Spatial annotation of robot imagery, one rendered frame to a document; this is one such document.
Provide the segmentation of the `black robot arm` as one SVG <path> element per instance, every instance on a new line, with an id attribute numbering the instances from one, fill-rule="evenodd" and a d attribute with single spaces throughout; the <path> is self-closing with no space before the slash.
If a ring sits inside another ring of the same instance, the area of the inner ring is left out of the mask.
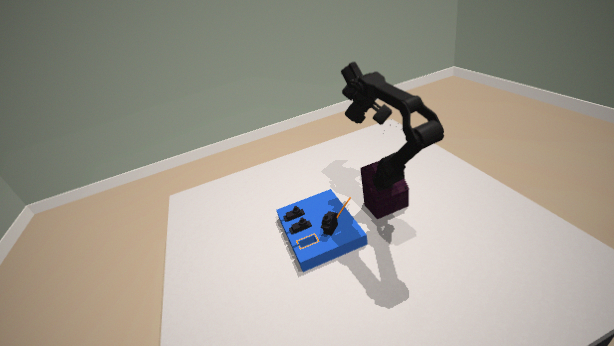
<path id="1" fill-rule="evenodd" d="M 444 128 L 436 113 L 424 105 L 418 95 L 412 95 L 386 82 L 385 76 L 378 72 L 364 74 L 356 62 L 341 70 L 349 88 L 354 88 L 354 98 L 345 115 L 355 123 L 362 123 L 366 118 L 367 106 L 378 98 L 400 110 L 403 116 L 403 131 L 407 142 L 398 152 L 388 155 L 378 162 L 376 174 L 372 174 L 377 191 L 394 187 L 394 183 L 405 179 L 405 164 L 416 156 L 420 150 L 444 138 Z M 411 113 L 418 112 L 428 121 L 412 128 Z M 374 176 L 373 176 L 374 175 Z"/>

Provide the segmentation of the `blue flat deck plate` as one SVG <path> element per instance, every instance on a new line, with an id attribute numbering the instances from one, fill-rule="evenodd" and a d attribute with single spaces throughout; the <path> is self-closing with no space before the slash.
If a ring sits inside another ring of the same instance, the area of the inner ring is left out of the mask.
<path id="1" fill-rule="evenodd" d="M 329 189 L 276 210 L 303 272 L 368 245 L 367 234 L 345 207 L 333 235 L 324 234 L 323 216 L 339 214 L 343 206 Z"/>

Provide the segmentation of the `black micro servo with orange cable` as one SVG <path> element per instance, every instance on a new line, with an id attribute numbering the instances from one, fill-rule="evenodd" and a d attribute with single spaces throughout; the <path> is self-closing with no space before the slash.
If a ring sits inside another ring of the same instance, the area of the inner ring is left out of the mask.
<path id="1" fill-rule="evenodd" d="M 345 205 L 342 207 L 342 209 L 339 212 L 339 214 L 336 213 L 336 212 L 328 211 L 327 214 L 325 214 L 323 216 L 323 220 L 321 222 L 322 223 L 321 228 L 323 228 L 324 234 L 330 235 L 330 236 L 333 235 L 335 229 L 338 226 L 337 218 L 339 217 L 339 215 L 341 214 L 342 210 L 344 209 L 344 207 L 346 206 L 346 204 L 349 202 L 350 199 L 351 199 L 351 197 L 347 200 Z"/>

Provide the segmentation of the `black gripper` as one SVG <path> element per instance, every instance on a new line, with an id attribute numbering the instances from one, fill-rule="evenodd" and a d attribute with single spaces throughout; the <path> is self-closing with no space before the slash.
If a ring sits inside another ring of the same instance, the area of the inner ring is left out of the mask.
<path id="1" fill-rule="evenodd" d="M 356 99 L 354 98 L 353 93 L 354 93 L 354 88 L 349 88 L 348 84 L 347 84 L 347 85 L 344 87 L 344 89 L 342 90 L 342 94 L 343 94 L 343 95 L 345 95 L 345 96 L 346 96 L 348 99 L 350 99 L 350 100 L 353 100 L 353 99 L 354 99 L 354 101 L 355 101 L 356 103 L 358 103 L 358 102 L 356 101 Z M 367 109 L 370 109 L 370 108 L 372 107 L 372 108 L 373 108 L 375 111 L 377 111 L 377 112 L 375 113 L 375 115 L 373 116 L 373 119 L 374 119 L 376 122 L 378 122 L 380 125 L 382 125 L 382 124 L 383 124 L 383 123 L 384 123 L 384 122 L 385 122 L 385 121 L 388 119 L 388 117 L 389 117 L 389 116 L 392 114 L 392 109 L 391 109 L 391 108 L 389 108 L 389 107 L 388 107 L 386 104 L 384 104 L 384 105 L 380 106 L 378 103 L 376 103 L 376 102 L 375 102 L 375 101 L 376 101 L 376 99 L 377 99 L 377 98 L 373 98 L 374 103 L 373 103 L 373 104 L 371 104 L 371 105 L 369 105 L 369 106 L 367 106 L 366 108 L 367 108 Z M 359 103 L 358 103 L 358 104 L 359 104 Z M 375 104 L 376 106 L 374 106 L 374 104 Z M 360 105 L 360 104 L 359 104 L 359 105 Z M 362 106 L 362 107 L 363 107 L 363 105 L 360 105 L 360 106 Z M 377 107 L 378 107 L 379 109 L 378 109 Z M 364 108 L 364 107 L 363 107 L 363 108 Z M 364 109 L 365 109 L 365 108 L 364 108 Z"/>

